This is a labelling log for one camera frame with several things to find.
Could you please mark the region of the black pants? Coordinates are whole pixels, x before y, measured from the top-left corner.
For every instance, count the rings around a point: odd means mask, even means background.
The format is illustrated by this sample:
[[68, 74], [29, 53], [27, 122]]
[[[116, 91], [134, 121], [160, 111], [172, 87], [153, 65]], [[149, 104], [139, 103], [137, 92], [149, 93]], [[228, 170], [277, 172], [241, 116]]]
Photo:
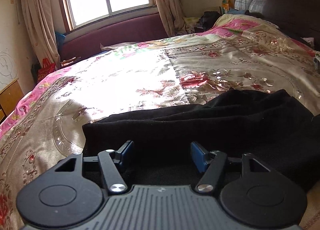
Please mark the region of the black pants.
[[196, 184], [192, 142], [231, 158], [252, 153], [305, 191], [319, 181], [319, 116], [285, 90], [231, 89], [205, 105], [115, 114], [82, 130], [86, 157], [133, 141], [128, 184]]

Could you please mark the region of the brown tray on bench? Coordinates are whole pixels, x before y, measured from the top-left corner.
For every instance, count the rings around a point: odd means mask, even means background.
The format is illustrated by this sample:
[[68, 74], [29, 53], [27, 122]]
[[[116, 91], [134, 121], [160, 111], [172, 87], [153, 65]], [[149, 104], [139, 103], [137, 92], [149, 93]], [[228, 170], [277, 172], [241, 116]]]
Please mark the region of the brown tray on bench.
[[79, 61], [81, 61], [81, 57], [73, 57], [73, 58], [70, 58], [69, 60], [64, 60], [60, 62], [60, 66], [61, 68], [69, 67]]

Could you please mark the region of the floral satin bedspread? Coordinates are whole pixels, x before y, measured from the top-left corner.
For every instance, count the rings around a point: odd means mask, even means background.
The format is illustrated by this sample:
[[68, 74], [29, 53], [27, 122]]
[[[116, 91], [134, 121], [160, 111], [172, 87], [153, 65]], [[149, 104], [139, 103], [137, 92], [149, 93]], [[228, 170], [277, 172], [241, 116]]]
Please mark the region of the floral satin bedspread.
[[1, 124], [1, 229], [19, 229], [18, 191], [85, 145], [112, 114], [201, 104], [234, 88], [284, 89], [319, 113], [319, 52], [273, 23], [225, 14], [207, 32], [119, 47], [45, 77]]

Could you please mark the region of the red bag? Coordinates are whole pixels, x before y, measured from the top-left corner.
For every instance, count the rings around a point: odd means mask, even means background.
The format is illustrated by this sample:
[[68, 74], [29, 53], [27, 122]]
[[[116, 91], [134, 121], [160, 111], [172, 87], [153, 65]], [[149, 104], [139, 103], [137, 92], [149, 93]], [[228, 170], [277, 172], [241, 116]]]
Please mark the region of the red bag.
[[40, 68], [37, 73], [37, 83], [43, 80], [48, 74], [54, 72], [55, 68], [55, 63], [51, 63], [48, 58], [44, 58], [42, 61], [42, 68]]

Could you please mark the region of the wooden cabinet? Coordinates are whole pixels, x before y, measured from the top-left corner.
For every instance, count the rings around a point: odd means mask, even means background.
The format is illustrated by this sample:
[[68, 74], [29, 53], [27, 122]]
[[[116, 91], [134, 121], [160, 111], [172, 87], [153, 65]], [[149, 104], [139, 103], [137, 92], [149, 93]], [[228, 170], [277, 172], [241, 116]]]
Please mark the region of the wooden cabinet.
[[4, 121], [15, 109], [18, 102], [24, 97], [24, 93], [18, 83], [18, 79], [13, 80], [4, 89], [1, 90], [0, 94], [0, 105], [1, 105], [1, 122]]

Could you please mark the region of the blue bag by window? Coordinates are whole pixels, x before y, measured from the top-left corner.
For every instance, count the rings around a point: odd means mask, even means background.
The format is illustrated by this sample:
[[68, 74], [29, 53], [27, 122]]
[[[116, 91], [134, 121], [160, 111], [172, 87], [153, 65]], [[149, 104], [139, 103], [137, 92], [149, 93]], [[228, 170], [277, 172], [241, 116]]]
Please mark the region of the blue bag by window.
[[66, 36], [64, 34], [59, 33], [59, 32], [55, 32], [55, 38], [56, 38], [56, 43], [57, 43], [57, 50], [60, 52], [63, 47]]

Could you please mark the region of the maroon upholstered window bench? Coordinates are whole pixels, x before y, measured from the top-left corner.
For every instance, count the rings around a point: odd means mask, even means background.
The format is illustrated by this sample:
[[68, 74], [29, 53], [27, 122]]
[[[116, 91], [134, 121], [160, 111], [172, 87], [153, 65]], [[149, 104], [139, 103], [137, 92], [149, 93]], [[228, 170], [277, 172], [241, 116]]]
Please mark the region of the maroon upholstered window bench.
[[145, 42], [167, 38], [159, 14], [141, 16], [105, 26], [71, 41], [65, 42], [60, 60], [74, 57], [84, 60], [101, 52], [100, 46], [112, 46], [125, 42]]

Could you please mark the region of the black clothes pile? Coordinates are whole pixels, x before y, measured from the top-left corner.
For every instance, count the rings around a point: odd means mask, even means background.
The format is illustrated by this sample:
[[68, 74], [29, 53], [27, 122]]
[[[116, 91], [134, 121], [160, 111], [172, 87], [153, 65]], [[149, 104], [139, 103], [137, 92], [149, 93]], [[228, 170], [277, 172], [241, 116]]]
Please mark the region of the black clothes pile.
[[220, 18], [221, 14], [216, 11], [206, 11], [199, 19], [199, 25], [201, 26], [202, 30], [208, 31], [211, 29], [216, 21]]

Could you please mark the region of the yellow orange box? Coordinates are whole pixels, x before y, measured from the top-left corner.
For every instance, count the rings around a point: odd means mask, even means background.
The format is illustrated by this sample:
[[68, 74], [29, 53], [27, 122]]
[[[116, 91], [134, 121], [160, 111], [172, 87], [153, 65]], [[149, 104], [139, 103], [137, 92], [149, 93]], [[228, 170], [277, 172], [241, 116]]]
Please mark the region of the yellow orange box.
[[221, 0], [222, 14], [228, 13], [231, 9], [233, 9], [233, 7], [233, 0]]

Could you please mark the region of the dark wooden headboard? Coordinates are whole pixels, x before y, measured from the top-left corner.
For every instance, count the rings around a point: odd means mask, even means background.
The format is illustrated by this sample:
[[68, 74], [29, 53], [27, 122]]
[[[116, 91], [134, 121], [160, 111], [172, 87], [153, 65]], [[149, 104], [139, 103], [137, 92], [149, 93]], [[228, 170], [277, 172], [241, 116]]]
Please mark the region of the dark wooden headboard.
[[314, 38], [319, 50], [319, 0], [234, 0], [234, 7], [259, 13], [301, 38]]

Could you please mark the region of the beige left curtain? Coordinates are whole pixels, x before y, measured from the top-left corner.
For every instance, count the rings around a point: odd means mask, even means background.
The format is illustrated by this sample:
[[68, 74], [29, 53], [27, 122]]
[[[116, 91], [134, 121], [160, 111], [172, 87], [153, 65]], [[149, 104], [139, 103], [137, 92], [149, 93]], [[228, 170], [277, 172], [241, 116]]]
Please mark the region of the beige left curtain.
[[42, 63], [46, 58], [60, 68], [50, 0], [21, 0], [22, 13], [34, 53]]

